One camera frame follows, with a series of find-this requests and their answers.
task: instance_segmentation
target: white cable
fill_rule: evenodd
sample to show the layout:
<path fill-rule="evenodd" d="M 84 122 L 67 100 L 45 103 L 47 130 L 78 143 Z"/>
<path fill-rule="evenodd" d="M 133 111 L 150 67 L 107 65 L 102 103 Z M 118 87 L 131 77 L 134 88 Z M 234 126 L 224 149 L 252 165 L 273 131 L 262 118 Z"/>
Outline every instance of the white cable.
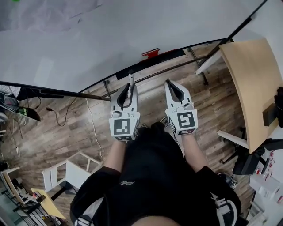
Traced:
<path fill-rule="evenodd" d="M 88 105 L 88 110 L 89 110 L 90 114 L 92 115 L 92 111 L 90 110 L 89 105 Z M 92 125 L 93 125 L 94 135 L 95 135 L 95 137 L 96 137 L 96 128 L 95 128 L 94 123 L 93 123 L 93 115 L 92 115 Z M 101 147 L 101 145 L 99 144 L 99 142 L 98 142 L 98 140 L 97 140 L 97 137 L 96 137 L 96 142 L 97 142 L 97 144 L 98 144 L 99 147 L 100 147 L 100 156 L 101 156 L 101 158 L 105 161 L 105 159 L 104 159 L 104 158 L 102 157 L 102 155 L 101 155 L 102 147 Z"/>

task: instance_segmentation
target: desk leg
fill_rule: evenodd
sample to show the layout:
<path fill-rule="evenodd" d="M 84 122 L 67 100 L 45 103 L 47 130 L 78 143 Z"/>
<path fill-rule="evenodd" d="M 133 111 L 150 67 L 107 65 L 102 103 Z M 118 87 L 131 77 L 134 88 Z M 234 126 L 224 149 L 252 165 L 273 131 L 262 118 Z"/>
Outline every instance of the desk leg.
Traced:
<path fill-rule="evenodd" d="M 237 137 L 237 136 L 234 136 L 234 135 L 231 135 L 229 133 L 226 133 L 226 132 L 223 132 L 221 130 L 218 130 L 217 131 L 217 134 L 227 140 L 230 140 L 232 141 L 233 143 L 236 143 L 236 144 L 239 144 L 247 149 L 249 149 L 249 146 L 248 146 L 248 143 L 245 139 L 242 139 L 240 137 Z"/>
<path fill-rule="evenodd" d="M 222 57 L 220 50 L 218 50 L 214 55 L 209 57 L 200 67 L 198 70 L 195 71 L 197 75 L 202 73 L 204 70 L 208 69 L 211 65 L 213 65 L 217 60 Z"/>

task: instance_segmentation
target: wooden floor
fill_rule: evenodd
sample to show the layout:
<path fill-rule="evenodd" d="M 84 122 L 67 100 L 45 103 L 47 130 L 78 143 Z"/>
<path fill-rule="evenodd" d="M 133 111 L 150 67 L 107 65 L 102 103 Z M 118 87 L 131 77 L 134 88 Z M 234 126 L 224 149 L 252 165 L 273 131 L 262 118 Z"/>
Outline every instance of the wooden floor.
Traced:
<path fill-rule="evenodd" d="M 215 43 L 202 45 L 194 47 L 193 50 L 197 57 L 200 57 L 206 55 L 214 46 Z M 191 53 L 186 52 L 185 56 L 136 73 L 135 79 L 192 59 Z M 231 174 L 235 160 L 226 165 L 220 164 L 219 160 L 231 155 L 233 146 L 228 142 L 223 142 L 216 132 L 221 129 L 238 136 L 241 133 L 238 128 L 244 125 L 244 119 L 236 88 L 222 60 L 205 71 L 209 81 L 208 86 L 203 84 L 201 75 L 195 74 L 196 69 L 197 63 L 187 64 L 140 82 L 137 87 L 141 122 L 151 125 L 165 116 L 164 82 L 166 79 L 182 84 L 190 91 L 195 108 L 198 110 L 199 128 L 195 136 L 209 161 L 211 169 L 215 172 Z M 128 82 L 127 78 L 117 81 L 115 77 L 112 77 L 109 81 L 108 88 L 110 91 Z M 86 91 L 86 93 L 89 92 L 96 95 L 106 93 L 103 83 L 99 83 Z M 40 108 L 50 107 L 58 112 L 59 123 L 62 124 L 67 107 L 72 100 L 73 98 L 43 99 Z M 35 107 L 38 102 L 37 98 L 33 98 L 30 100 L 30 106 Z M 110 102 L 106 101 L 89 100 L 88 102 L 96 126 L 97 139 L 102 146 L 102 156 L 106 158 L 113 141 L 108 122 L 111 105 Z M 25 126 L 21 126 L 23 139 L 21 139 L 17 123 L 15 122 L 13 125 L 13 120 L 9 120 L 9 128 L 13 130 L 14 127 L 15 130 L 14 137 L 19 147 L 20 157 L 16 153 L 10 131 L 8 131 L 8 136 L 7 134 L 4 136 L 4 143 L 1 144 L 1 152 L 8 163 L 11 166 L 20 166 L 18 173 L 26 188 L 43 188 L 41 171 L 65 160 L 78 151 L 83 151 L 89 156 L 101 160 L 100 149 L 96 143 L 92 127 L 91 114 L 85 99 L 77 98 L 70 106 L 64 127 L 57 125 L 54 112 L 38 110 L 38 113 L 41 122 L 28 120 Z M 240 176 L 238 181 L 236 193 L 242 202 L 242 212 L 246 213 L 253 190 L 249 187 L 248 176 Z M 73 196 L 64 194 L 55 200 L 55 204 L 67 219 L 69 219 L 69 205 L 72 199 Z"/>

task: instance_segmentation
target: forearm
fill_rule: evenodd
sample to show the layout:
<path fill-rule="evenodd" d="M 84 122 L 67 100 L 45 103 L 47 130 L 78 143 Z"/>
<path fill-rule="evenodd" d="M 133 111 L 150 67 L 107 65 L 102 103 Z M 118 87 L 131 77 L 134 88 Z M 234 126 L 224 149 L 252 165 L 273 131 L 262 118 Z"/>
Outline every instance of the forearm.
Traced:
<path fill-rule="evenodd" d="M 182 142 L 187 163 L 195 172 L 200 171 L 204 166 L 208 166 L 207 159 L 192 134 L 183 135 Z"/>
<path fill-rule="evenodd" d="M 124 163 L 125 149 L 126 142 L 115 140 L 106 158 L 104 166 L 121 172 Z"/>

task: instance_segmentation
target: white chair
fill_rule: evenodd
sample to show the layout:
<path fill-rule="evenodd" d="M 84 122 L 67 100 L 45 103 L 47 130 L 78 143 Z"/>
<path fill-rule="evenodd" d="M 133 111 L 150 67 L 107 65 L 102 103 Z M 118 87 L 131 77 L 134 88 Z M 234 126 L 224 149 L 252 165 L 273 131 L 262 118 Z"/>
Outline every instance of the white chair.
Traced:
<path fill-rule="evenodd" d="M 76 155 L 81 155 L 83 157 L 86 157 L 88 159 L 88 163 L 87 163 L 87 167 L 86 169 L 82 169 L 81 167 L 79 167 L 78 165 L 72 163 L 70 160 L 72 158 L 74 158 Z M 89 166 L 90 163 L 95 162 L 97 165 L 97 167 L 92 171 L 89 172 Z M 65 177 L 61 180 L 57 180 L 57 169 L 58 167 L 60 167 L 61 165 L 66 164 L 66 174 Z M 60 183 L 67 181 L 68 183 L 70 183 L 71 185 L 73 185 L 76 188 L 80 188 L 81 185 L 86 181 L 86 179 L 93 174 L 94 172 L 96 172 L 97 170 L 99 170 L 102 167 L 103 162 L 99 162 L 91 157 L 89 157 L 88 155 L 82 153 L 82 152 L 78 152 L 74 155 L 72 155 L 71 157 L 69 157 L 68 159 L 48 168 L 45 169 L 44 171 L 42 171 L 43 174 L 43 179 L 44 179 L 44 186 L 45 186 L 45 191 L 48 192 L 51 189 L 55 188 L 56 186 L 58 186 Z"/>

